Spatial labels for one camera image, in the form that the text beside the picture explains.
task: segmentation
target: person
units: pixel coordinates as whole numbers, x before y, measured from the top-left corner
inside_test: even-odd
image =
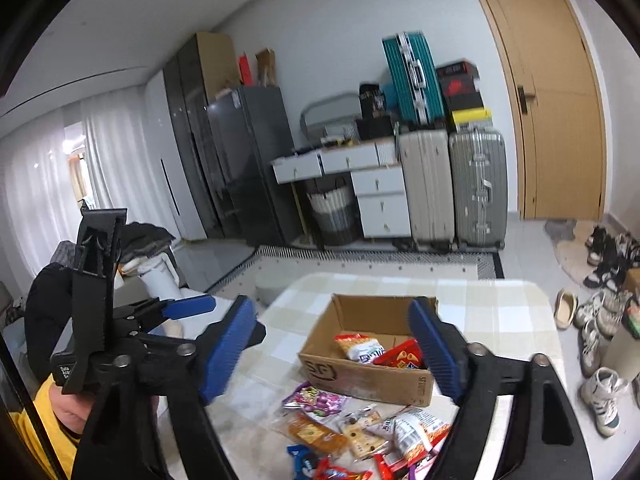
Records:
[[[60,465],[68,478],[71,478],[78,442],[94,402],[95,397],[89,392],[63,395],[62,387],[56,386],[51,375],[42,383],[33,401],[51,445],[60,460]],[[29,416],[24,410],[21,413],[11,413],[11,416],[18,434],[29,451],[49,476],[55,478]]]

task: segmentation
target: wooden door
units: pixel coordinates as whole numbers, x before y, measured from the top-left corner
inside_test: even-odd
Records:
[[[510,90],[524,218],[602,214],[604,120],[593,62],[567,0],[481,0]]]

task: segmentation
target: table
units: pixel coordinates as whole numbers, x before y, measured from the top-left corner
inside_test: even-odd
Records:
[[[292,478],[292,460],[286,453],[286,447],[292,442],[274,430],[274,413],[280,401],[305,380],[297,353],[324,312],[331,294],[435,296],[441,319],[455,324],[469,341],[481,342],[494,353],[511,358],[528,360],[535,352],[545,353],[566,385],[552,309],[545,293],[533,283],[309,274],[293,283],[260,316],[267,327],[264,342],[242,353],[226,393],[207,407],[240,480]],[[222,319],[231,303],[218,300],[212,313],[183,320],[185,337],[195,337],[206,324]],[[351,410],[369,403],[351,399],[346,408]],[[380,404],[383,416],[400,408]],[[510,408],[510,397],[498,399],[476,479],[493,478]],[[452,422],[457,407],[434,388],[428,410]],[[176,480],[185,479],[166,413],[160,417],[159,427],[169,471]],[[371,469],[372,478],[378,478],[372,461],[352,461],[348,452],[338,463],[353,470]]]

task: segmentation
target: floor mat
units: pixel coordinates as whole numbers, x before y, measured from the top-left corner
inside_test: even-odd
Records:
[[[265,267],[295,268],[294,281],[313,272],[335,272],[391,278],[494,280],[503,278],[498,253],[401,253],[398,251],[319,251],[261,246],[207,292],[234,299],[256,297],[255,278]]]
[[[579,285],[593,270],[587,263],[589,250],[584,243],[595,226],[593,220],[547,220],[545,223],[545,233],[554,245],[556,260]]]

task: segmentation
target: blue gripper pad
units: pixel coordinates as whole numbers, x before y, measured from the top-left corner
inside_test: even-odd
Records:
[[[195,298],[173,301],[162,310],[162,315],[169,319],[182,319],[183,317],[211,312],[215,307],[215,298],[209,294],[204,294]]]
[[[242,350],[246,347],[257,322],[254,304],[246,296],[238,296],[222,321],[212,323],[196,339],[213,341],[208,357],[199,363],[201,367],[200,395],[208,404],[222,395],[231,377]]]
[[[412,301],[408,322],[440,391],[458,404],[466,389],[466,340],[455,326],[440,320],[427,298]]]

